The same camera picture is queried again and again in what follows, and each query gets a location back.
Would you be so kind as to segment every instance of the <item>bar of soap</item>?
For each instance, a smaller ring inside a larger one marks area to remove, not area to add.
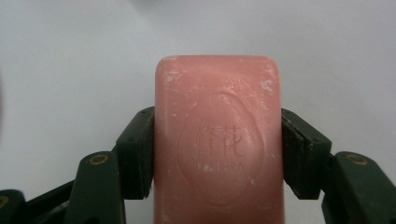
[[[276,64],[166,57],[155,88],[155,224],[284,223]]]

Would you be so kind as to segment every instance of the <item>black mechanical arm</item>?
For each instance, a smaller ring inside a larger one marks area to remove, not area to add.
[[[0,190],[0,223],[121,224],[123,200],[149,196],[153,177],[154,107],[139,111],[111,151],[81,160],[76,179],[26,202]],[[297,198],[325,196],[328,224],[396,224],[396,188],[371,159],[331,154],[332,142],[282,109],[284,179]]]

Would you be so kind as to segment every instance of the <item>embossed logo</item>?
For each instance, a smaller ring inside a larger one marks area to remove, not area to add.
[[[254,183],[263,160],[259,129],[235,96],[209,95],[187,116],[178,139],[178,164],[204,202],[236,202]]]

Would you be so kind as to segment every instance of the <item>white background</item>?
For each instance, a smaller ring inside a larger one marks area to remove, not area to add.
[[[0,1],[0,189],[30,200],[75,177],[154,105],[164,56],[277,61],[282,106],[396,182],[396,1]],[[285,186],[287,223],[324,223]],[[152,220],[152,197],[127,203]]]

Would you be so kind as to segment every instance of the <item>white surface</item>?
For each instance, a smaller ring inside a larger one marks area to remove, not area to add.
[[[0,189],[27,199],[74,178],[154,104],[154,71],[175,54],[277,61],[282,106],[374,159],[396,182],[396,1],[0,1]],[[324,223],[286,191],[287,223]],[[152,198],[127,203],[152,220]]]

